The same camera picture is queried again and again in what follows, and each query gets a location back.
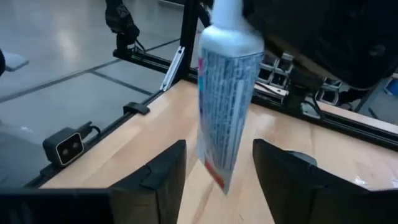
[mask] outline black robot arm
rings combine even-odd
[[[122,0],[106,0],[106,25],[117,34],[117,51],[127,52],[128,45],[138,43],[140,30]]]

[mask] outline black clamp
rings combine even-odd
[[[150,109],[147,106],[142,105],[140,103],[130,102],[126,106],[123,106],[123,114],[126,114],[126,113],[132,113],[132,114],[139,113],[139,114],[142,114],[142,115],[146,115],[149,112],[150,112]]]

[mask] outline small camera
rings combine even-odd
[[[64,128],[43,142],[47,159],[58,168],[66,167],[84,151],[81,135],[75,129]]]

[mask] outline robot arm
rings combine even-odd
[[[122,0],[106,0],[105,19],[108,27],[117,34],[117,50],[127,52],[128,45],[137,42],[140,30]]]
[[[277,57],[300,72],[369,89],[398,65],[398,2],[243,0],[244,15]]]

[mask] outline floor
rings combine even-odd
[[[182,8],[158,0],[124,3],[145,48],[180,37]],[[159,89],[163,73],[112,57],[116,38],[105,24],[105,9],[105,0],[0,2],[0,47],[30,60],[0,78],[1,187],[23,186],[49,164],[45,138],[88,121],[105,128],[125,104]],[[171,60],[177,47],[178,42],[151,53]],[[196,65],[194,54],[191,66]],[[398,109],[397,99],[388,97]],[[396,119],[382,108],[373,108],[381,119]]]

